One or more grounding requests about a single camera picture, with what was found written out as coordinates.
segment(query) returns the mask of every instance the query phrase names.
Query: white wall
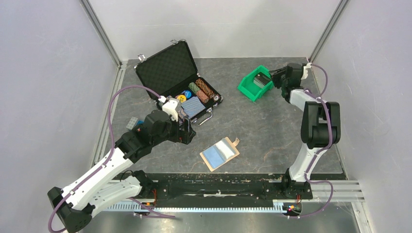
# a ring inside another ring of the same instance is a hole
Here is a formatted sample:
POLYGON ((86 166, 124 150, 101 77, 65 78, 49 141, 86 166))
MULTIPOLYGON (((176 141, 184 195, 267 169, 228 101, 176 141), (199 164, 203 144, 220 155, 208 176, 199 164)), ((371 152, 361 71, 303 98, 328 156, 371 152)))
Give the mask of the white wall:
POLYGON ((0 28, 0 232, 45 233, 47 192, 90 164, 116 66, 77 0, 2 1, 0 28))
POLYGON ((341 104, 338 145, 377 233, 412 227, 411 11, 410 0, 349 2, 315 61, 329 72, 325 97, 341 104))
POLYGON ((194 57, 307 57, 339 0, 90 0, 122 60, 186 39, 194 57))

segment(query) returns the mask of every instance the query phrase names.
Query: open briefcase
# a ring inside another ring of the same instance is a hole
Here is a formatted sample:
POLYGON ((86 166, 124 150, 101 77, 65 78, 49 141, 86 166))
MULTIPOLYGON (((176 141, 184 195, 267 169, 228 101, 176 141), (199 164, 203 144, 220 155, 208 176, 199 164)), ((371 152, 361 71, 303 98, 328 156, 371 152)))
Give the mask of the open briefcase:
MULTIPOLYGON (((145 87, 161 96, 177 98, 182 102, 184 113, 192 123, 206 113, 210 116, 202 120, 203 124, 213 117, 213 108, 223 100, 221 96, 198 73, 193 56, 186 40, 172 40, 172 45, 155 55, 145 58, 139 55, 139 64, 135 66, 136 74, 145 87)), ((157 101, 155 95, 148 92, 150 98, 157 101)))

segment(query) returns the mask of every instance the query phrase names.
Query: blue poker chip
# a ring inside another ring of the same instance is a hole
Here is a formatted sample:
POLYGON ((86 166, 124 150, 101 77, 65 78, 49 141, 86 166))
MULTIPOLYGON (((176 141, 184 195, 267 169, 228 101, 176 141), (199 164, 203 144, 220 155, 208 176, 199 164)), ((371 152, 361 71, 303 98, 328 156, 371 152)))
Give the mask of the blue poker chip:
POLYGON ((184 91, 182 92, 182 94, 185 94, 186 98, 189 99, 190 97, 192 97, 192 93, 190 91, 184 91))

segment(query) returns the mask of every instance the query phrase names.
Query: black foam lining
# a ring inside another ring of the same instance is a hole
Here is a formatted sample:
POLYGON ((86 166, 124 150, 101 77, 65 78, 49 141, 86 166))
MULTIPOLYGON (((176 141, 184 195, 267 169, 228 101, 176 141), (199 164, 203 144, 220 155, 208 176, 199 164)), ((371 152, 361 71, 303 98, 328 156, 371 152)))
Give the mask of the black foam lining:
POLYGON ((138 64, 136 74, 145 87, 167 96, 171 89, 195 76, 197 67, 188 44, 181 40, 138 64))

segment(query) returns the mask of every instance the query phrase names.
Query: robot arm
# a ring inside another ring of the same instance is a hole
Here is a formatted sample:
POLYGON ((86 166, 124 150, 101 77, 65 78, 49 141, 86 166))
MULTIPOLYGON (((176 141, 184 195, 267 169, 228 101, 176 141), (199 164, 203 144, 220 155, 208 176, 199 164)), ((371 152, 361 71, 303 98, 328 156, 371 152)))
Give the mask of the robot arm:
POLYGON ((95 215, 107 207, 129 197, 145 196, 151 191, 151 181, 143 171, 136 171, 126 180, 102 188, 117 174, 149 154, 154 146, 167 140, 184 144, 191 142, 196 132, 191 128, 189 119, 183 119, 183 123, 179 124, 176 111, 179 108, 179 100, 165 101, 162 110, 152 111, 142 124, 121 136, 107 163, 105 161, 109 153, 72 184, 63 189, 54 187, 48 192, 53 208, 63 197, 70 194, 56 212, 69 233, 84 228, 95 215), (84 183, 73 191, 80 182, 84 183))
POLYGON ((341 137, 340 107, 337 102, 326 102, 327 113, 319 99, 301 87, 301 80, 308 76, 308 64, 288 64, 286 67, 270 71, 276 88, 282 90, 285 100, 303 111, 301 139, 302 147, 294 164, 287 169, 282 178, 283 193, 290 197, 304 196, 310 190, 310 174, 320 157, 326 152, 321 150, 329 144, 328 126, 325 122, 329 115, 332 128, 332 143, 339 142, 341 137))

